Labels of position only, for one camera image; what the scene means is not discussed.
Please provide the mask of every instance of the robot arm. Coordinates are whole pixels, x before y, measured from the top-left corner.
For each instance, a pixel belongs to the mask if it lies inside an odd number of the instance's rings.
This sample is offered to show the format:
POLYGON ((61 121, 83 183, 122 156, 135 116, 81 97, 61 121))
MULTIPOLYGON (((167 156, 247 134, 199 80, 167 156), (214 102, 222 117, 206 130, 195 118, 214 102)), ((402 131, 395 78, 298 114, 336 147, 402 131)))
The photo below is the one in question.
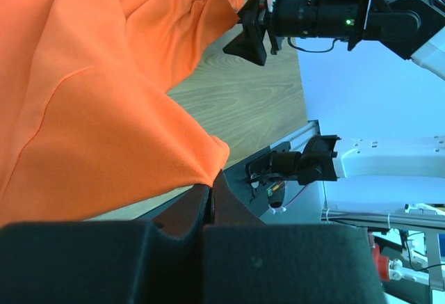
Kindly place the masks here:
POLYGON ((445 79, 445 5, 440 0, 249 0, 239 12, 243 32, 225 48, 257 65, 288 38, 333 38, 351 51, 376 40, 403 59, 445 79))
POLYGON ((405 268, 398 259, 390 260, 388 266, 388 275, 390 280, 400 281, 402 279, 418 282, 423 285, 430 285, 430 276, 427 273, 414 271, 405 268))
POLYGON ((262 160, 261 174, 250 182, 337 181, 362 175, 445 177, 445 136, 364 140, 314 136, 303 152, 283 152, 262 160))

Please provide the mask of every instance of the wooden table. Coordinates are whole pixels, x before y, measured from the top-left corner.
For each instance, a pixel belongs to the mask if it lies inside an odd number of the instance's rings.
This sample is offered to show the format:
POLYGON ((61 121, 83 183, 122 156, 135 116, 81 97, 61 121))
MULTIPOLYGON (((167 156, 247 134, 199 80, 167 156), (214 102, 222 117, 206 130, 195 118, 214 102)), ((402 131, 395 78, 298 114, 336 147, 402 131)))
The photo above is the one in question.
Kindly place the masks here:
MULTIPOLYGON (((223 53, 241 32, 235 26, 205 52, 196 71, 169 95, 207 131, 230 146, 226 167, 278 141, 307 123, 297 53, 283 43, 259 67, 223 53)), ((266 51, 270 41, 265 38, 266 51)), ((94 219, 133 219, 183 193, 180 187, 94 219)))

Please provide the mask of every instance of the orange fabric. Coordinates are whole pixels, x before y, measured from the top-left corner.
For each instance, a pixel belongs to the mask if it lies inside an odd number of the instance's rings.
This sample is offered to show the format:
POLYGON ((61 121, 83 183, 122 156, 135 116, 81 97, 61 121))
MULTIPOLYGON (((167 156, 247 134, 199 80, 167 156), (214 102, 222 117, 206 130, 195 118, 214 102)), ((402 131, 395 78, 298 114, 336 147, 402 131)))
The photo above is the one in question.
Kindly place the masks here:
POLYGON ((212 185, 229 148, 165 92, 243 0, 0 0, 0 225, 212 185))

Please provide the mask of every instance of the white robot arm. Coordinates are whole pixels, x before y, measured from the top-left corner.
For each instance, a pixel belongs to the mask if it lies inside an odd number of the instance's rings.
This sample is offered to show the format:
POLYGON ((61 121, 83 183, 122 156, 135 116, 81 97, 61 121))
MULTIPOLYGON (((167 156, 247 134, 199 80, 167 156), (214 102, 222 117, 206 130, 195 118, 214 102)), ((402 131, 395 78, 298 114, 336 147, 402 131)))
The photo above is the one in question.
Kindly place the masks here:
POLYGON ((445 136, 418 139, 342 138, 332 158, 337 177, 412 175, 445 177, 445 136))
POLYGON ((445 27, 411 56, 418 66, 445 80, 445 27))

